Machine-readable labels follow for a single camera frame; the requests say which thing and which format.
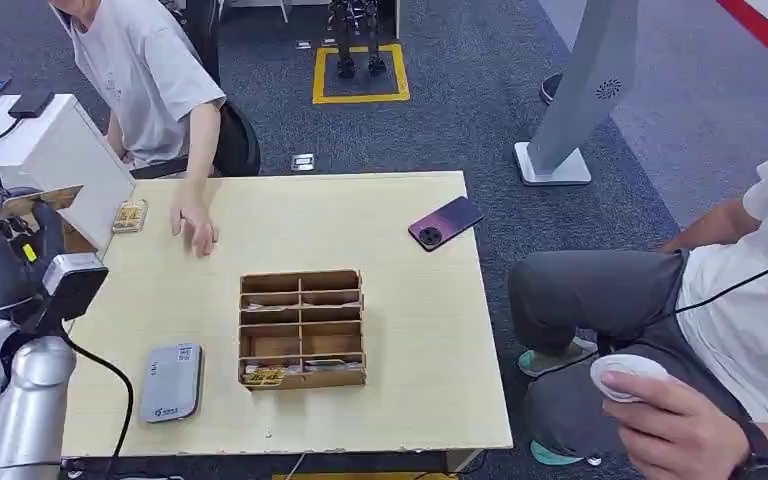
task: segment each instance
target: white t-shirt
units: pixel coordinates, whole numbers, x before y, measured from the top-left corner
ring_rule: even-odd
[[[768,162],[743,197],[761,227],[734,245],[690,253],[678,306],[694,304],[768,269]],[[768,275],[679,314],[684,337],[756,422],[768,423]]]
[[[225,94],[172,15],[157,0],[102,0],[87,32],[76,23],[75,63],[119,118],[136,166],[185,152],[190,111]]]

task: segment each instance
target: white stand base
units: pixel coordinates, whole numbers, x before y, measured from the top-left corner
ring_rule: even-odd
[[[519,171],[522,181],[529,186],[555,186],[555,185],[587,185],[590,183],[590,170],[584,163],[581,151],[573,150],[563,163],[558,165],[554,172],[548,175],[537,175],[531,165],[528,156],[528,143],[520,142],[514,145],[517,155]]]

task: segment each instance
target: gray pants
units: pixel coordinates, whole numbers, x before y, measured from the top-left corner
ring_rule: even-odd
[[[651,358],[702,392],[726,415],[745,416],[740,403],[685,341],[675,308],[686,254],[625,251],[535,253],[509,278],[517,339],[543,354],[562,352],[576,328],[594,330],[620,346],[617,353]],[[602,413],[603,395],[590,363],[546,374],[529,387],[524,408],[535,440],[562,455],[624,452],[616,422]]]

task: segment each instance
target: green shoe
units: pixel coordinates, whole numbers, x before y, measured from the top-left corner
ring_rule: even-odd
[[[584,457],[565,457],[552,453],[546,449],[543,445],[537,443],[536,440],[531,441],[531,455],[541,465],[550,465],[554,467],[560,467],[564,465],[572,465],[573,463],[584,460]]]
[[[517,366],[522,373],[531,378],[537,378],[544,373],[554,372],[571,363],[582,361],[585,357],[593,355],[597,350],[595,343],[582,338],[574,337],[572,341],[578,347],[578,351],[574,355],[565,355],[558,358],[541,356],[540,360],[535,361],[534,350],[528,350],[519,356]]]

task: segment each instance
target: person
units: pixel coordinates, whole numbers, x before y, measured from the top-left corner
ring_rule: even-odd
[[[768,161],[758,174],[661,252],[534,253],[515,266],[511,313],[530,348],[519,368],[536,378],[524,414],[538,461],[625,452],[649,479],[725,479],[754,448],[742,424],[768,441],[768,275],[672,313],[768,269]],[[577,328],[673,378],[608,374],[607,386],[642,402],[606,399],[590,378],[596,345]]]
[[[49,0],[65,14],[78,68],[110,107],[107,141],[134,168],[188,155],[170,210],[172,233],[192,248],[218,241],[205,202],[225,94],[157,0]]]

